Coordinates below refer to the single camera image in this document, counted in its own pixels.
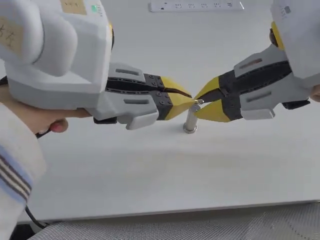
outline table surface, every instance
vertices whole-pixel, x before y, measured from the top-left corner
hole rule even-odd
[[[156,14],[147,4],[105,2],[112,60],[174,77],[193,94],[270,44],[271,0],[224,13]],[[48,170],[29,207],[39,220],[61,220],[320,199],[319,106],[275,111],[273,120],[201,120],[195,134],[183,132],[186,114],[135,131],[71,119],[66,133],[40,140]]]

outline sleeve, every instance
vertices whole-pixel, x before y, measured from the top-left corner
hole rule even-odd
[[[46,164],[35,135],[0,103],[0,240],[8,240]]]

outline power strip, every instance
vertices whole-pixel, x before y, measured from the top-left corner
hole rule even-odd
[[[244,10],[244,6],[239,0],[153,0],[150,11],[160,12],[215,12]]]

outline metal cylinder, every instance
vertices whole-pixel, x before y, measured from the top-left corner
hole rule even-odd
[[[197,131],[198,118],[195,116],[195,113],[201,109],[200,105],[204,102],[202,100],[197,100],[196,103],[189,109],[186,121],[183,124],[183,130],[187,134],[193,134]]]

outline paper label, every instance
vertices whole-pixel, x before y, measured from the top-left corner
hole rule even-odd
[[[15,54],[21,55],[23,39],[23,27],[0,16],[0,44]]]
[[[60,0],[62,11],[66,14],[87,15],[84,0]]]

